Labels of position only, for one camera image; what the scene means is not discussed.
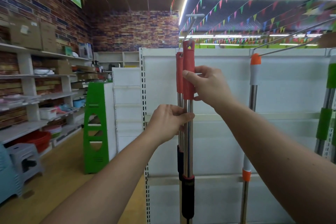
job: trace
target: label on box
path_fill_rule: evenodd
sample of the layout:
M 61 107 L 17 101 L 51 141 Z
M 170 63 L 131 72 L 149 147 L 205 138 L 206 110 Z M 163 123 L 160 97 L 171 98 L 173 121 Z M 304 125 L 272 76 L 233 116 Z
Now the label on box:
M 28 34 L 28 30 L 29 30 L 28 26 L 22 25 L 20 32 L 27 35 Z

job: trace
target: red mop handle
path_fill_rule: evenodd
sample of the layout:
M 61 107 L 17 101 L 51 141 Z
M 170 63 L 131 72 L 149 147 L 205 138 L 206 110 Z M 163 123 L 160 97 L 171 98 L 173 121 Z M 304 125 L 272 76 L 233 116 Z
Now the red mop handle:
M 183 70 L 195 73 L 195 41 L 183 42 Z M 183 78 L 183 99 L 193 100 L 195 86 Z
M 176 53 L 176 87 L 177 93 L 183 94 L 183 52 Z

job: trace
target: white plastic container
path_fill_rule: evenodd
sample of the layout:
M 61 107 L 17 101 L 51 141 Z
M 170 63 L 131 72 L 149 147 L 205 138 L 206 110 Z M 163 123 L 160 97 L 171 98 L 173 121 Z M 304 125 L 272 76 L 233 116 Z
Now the white plastic container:
M 56 118 L 57 116 L 56 108 L 54 107 L 40 108 L 39 111 L 40 111 L 40 118 L 42 120 L 50 120 Z

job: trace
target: yellow floor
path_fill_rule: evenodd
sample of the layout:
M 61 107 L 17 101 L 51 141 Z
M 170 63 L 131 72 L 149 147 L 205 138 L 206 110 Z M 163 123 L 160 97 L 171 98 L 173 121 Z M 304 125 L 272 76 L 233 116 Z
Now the yellow floor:
M 43 176 L 23 188 L 23 197 L 0 205 L 0 223 L 37 224 L 93 175 L 84 175 L 83 132 L 80 131 L 41 159 Z M 145 224 L 145 179 L 142 176 L 119 224 Z

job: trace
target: brick wallpaper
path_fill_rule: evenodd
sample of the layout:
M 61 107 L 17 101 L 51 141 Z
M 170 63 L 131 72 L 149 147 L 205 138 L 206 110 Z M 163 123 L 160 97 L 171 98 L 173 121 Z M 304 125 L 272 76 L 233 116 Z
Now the brick wallpaper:
M 95 52 L 137 51 L 146 48 L 179 46 L 179 15 L 139 11 L 113 13 L 91 22 Z
M 76 51 L 78 42 L 92 43 L 89 18 L 70 0 L 0 0 L 0 17 L 5 19 L 9 14 L 39 17 L 56 25 L 58 47 L 67 45 Z

